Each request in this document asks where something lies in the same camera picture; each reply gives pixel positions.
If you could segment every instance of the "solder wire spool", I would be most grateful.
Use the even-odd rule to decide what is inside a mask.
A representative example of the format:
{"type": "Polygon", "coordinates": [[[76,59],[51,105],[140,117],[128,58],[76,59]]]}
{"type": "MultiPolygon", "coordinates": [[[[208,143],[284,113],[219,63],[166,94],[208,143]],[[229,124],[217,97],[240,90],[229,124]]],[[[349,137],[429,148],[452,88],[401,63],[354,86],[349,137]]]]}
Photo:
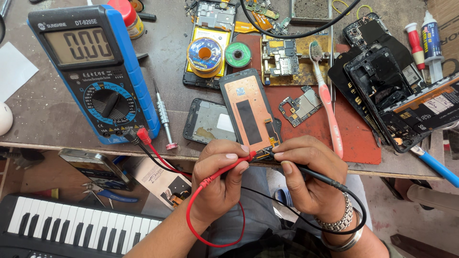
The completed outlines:
{"type": "Polygon", "coordinates": [[[222,69],[222,47],[211,38],[204,37],[192,41],[186,54],[191,70],[199,77],[214,77],[222,69]]]}
{"type": "Polygon", "coordinates": [[[235,41],[225,49],[225,60],[232,67],[246,66],[252,59],[252,52],[246,43],[235,41]]]}

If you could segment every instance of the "piano keyboard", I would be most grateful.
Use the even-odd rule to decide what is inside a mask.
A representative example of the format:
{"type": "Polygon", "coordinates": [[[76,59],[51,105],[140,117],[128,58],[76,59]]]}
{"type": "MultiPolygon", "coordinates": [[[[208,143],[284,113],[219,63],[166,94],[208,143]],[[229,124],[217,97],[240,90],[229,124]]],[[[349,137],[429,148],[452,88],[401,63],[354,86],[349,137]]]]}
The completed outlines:
{"type": "MultiPolygon", "coordinates": [[[[158,219],[30,197],[10,195],[4,201],[7,197],[17,198],[6,230],[13,237],[93,249],[97,254],[124,255],[161,223],[158,219]]],[[[53,253],[52,250],[38,251],[53,253]]]]}

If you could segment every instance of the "floor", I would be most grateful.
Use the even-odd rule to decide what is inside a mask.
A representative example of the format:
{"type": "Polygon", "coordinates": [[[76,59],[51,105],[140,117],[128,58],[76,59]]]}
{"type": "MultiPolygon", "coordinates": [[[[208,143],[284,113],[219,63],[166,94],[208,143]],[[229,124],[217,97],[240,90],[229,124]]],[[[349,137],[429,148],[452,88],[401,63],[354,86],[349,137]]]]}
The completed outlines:
{"type": "MultiPolygon", "coordinates": [[[[445,152],[445,164],[454,173],[459,173],[459,160],[452,160],[445,152]]],[[[285,177],[272,169],[267,173],[269,190],[285,186],[285,177]]],[[[457,235],[459,218],[439,210],[426,211],[419,204],[397,200],[386,185],[377,176],[360,176],[365,188],[373,231],[382,240],[390,241],[390,236],[401,234],[459,255],[457,235]]],[[[459,189],[447,181],[429,181],[434,190],[459,194],[459,189]]],[[[290,210],[273,201],[273,205],[285,219],[296,221],[297,217],[290,210]]],[[[406,258],[413,256],[400,250],[406,258]]]]}

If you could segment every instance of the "white piano key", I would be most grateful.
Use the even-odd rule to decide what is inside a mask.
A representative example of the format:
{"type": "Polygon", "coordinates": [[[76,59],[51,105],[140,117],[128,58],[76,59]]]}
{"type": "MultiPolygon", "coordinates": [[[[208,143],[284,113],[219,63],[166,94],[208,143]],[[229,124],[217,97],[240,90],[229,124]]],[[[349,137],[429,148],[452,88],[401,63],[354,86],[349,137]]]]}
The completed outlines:
{"type": "Polygon", "coordinates": [[[140,232],[141,225],[142,225],[142,218],[134,217],[134,221],[131,227],[131,233],[129,234],[129,242],[128,242],[128,247],[126,249],[126,253],[132,249],[132,243],[134,243],[135,234],[140,232]]]}
{"type": "Polygon", "coordinates": [[[86,208],[78,207],[78,209],[77,209],[77,215],[75,216],[75,220],[73,221],[72,232],[70,234],[69,244],[71,244],[71,245],[73,245],[73,240],[75,239],[75,232],[77,231],[78,224],[80,222],[83,222],[84,212],[85,211],[86,211],[86,208]]]}
{"type": "Polygon", "coordinates": [[[108,239],[110,238],[110,232],[112,231],[113,228],[115,228],[117,216],[118,214],[116,213],[110,213],[110,215],[108,216],[107,234],[105,235],[104,246],[102,247],[103,251],[107,251],[108,239]]]}
{"type": "Polygon", "coordinates": [[[152,219],[150,222],[150,227],[148,228],[148,233],[150,233],[153,229],[158,226],[159,220],[152,219]]]}
{"type": "Polygon", "coordinates": [[[64,225],[64,222],[67,220],[69,210],[70,210],[70,205],[62,206],[61,214],[59,215],[59,218],[61,219],[61,223],[59,224],[59,229],[57,230],[56,242],[59,242],[61,238],[62,226],[64,225]]]}
{"type": "Polygon", "coordinates": [[[126,254],[126,250],[128,249],[129,235],[131,234],[133,221],[133,216],[126,216],[126,219],[124,220],[123,230],[126,231],[126,235],[124,236],[124,243],[123,248],[121,249],[121,254],[126,254]]]}
{"type": "Polygon", "coordinates": [[[91,235],[90,242],[92,241],[94,243],[92,246],[93,249],[97,249],[97,246],[99,245],[99,238],[101,236],[101,231],[103,227],[107,226],[109,215],[110,215],[110,212],[102,212],[101,219],[99,220],[99,225],[97,226],[97,231],[96,231],[94,239],[92,239],[92,235],[91,235]]]}
{"type": "Polygon", "coordinates": [[[21,214],[24,202],[26,201],[25,197],[18,197],[16,200],[16,206],[14,207],[13,216],[10,220],[10,225],[8,226],[8,232],[14,233],[16,231],[16,226],[21,221],[19,220],[19,215],[21,214]]]}
{"type": "Polygon", "coordinates": [[[46,213],[46,207],[48,206],[47,201],[40,201],[40,205],[38,206],[38,220],[37,220],[37,226],[35,227],[35,232],[34,232],[34,237],[41,237],[41,224],[44,220],[45,213],[46,213]]]}
{"type": "Polygon", "coordinates": [[[32,219],[33,216],[35,216],[35,214],[37,214],[39,205],[40,205],[40,200],[36,200],[36,199],[32,200],[32,206],[30,206],[30,211],[29,211],[30,216],[27,222],[26,230],[24,231],[24,235],[28,234],[28,229],[30,227],[30,220],[32,219]]]}
{"type": "Polygon", "coordinates": [[[140,239],[139,242],[148,234],[151,219],[142,218],[142,225],[140,226],[140,239]]]}
{"type": "Polygon", "coordinates": [[[86,234],[86,229],[88,228],[88,225],[91,224],[91,219],[92,219],[92,213],[93,212],[94,212],[93,209],[86,209],[86,211],[84,212],[83,230],[81,231],[80,242],[78,243],[78,246],[80,246],[80,247],[83,246],[84,235],[86,234]]]}
{"type": "Polygon", "coordinates": [[[19,222],[16,225],[16,230],[14,231],[14,233],[16,233],[16,234],[19,233],[19,227],[21,226],[22,217],[24,216],[24,214],[26,214],[26,213],[28,213],[30,211],[30,207],[32,206],[32,201],[33,201],[32,198],[26,198],[26,201],[24,202],[24,206],[22,207],[22,211],[19,214],[19,222]]]}
{"type": "Polygon", "coordinates": [[[37,238],[41,238],[41,234],[42,234],[43,229],[45,227],[45,221],[46,221],[46,219],[48,217],[51,217],[53,215],[53,210],[54,210],[54,206],[55,205],[56,205],[56,203],[54,203],[54,202],[48,202],[46,204],[45,214],[43,216],[43,219],[41,220],[40,231],[38,232],[37,238]]]}
{"type": "Polygon", "coordinates": [[[116,218],[116,224],[115,224],[116,233],[115,233],[115,239],[113,240],[112,252],[116,253],[116,249],[118,246],[118,240],[119,240],[119,234],[123,230],[125,219],[126,219],[126,215],[122,215],[122,214],[118,214],[116,218]]]}
{"type": "Polygon", "coordinates": [[[70,238],[72,238],[72,231],[73,231],[73,223],[75,222],[75,218],[77,217],[77,212],[78,212],[78,207],[76,206],[70,206],[70,209],[68,211],[68,216],[67,219],[70,221],[68,224],[68,229],[67,229],[67,235],[65,236],[65,243],[68,244],[70,243],[70,238]]]}
{"type": "Polygon", "coordinates": [[[53,231],[54,222],[56,221],[56,219],[59,218],[59,215],[61,214],[62,206],[63,204],[60,204],[60,203],[56,203],[54,205],[53,214],[51,215],[53,219],[51,220],[50,230],[48,230],[48,236],[46,237],[46,240],[51,239],[51,232],[53,231]]]}
{"type": "Polygon", "coordinates": [[[99,228],[99,221],[101,219],[101,214],[102,214],[102,211],[97,211],[97,210],[94,210],[94,212],[92,213],[92,218],[91,218],[92,232],[91,232],[91,237],[89,238],[88,248],[92,248],[92,246],[94,245],[95,235],[97,233],[97,229],[99,228]]]}

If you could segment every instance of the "multimeter rotary dial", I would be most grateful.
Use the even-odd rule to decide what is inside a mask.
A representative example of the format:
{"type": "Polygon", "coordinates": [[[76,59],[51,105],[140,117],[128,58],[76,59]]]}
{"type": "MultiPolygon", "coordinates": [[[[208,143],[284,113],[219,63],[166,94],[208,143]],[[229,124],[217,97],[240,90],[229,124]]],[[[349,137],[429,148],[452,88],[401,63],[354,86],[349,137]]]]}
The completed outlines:
{"type": "Polygon", "coordinates": [[[125,124],[136,115],[133,96],[122,86],[109,82],[96,82],[84,91],[84,103],[88,111],[107,124],[125,124]]]}

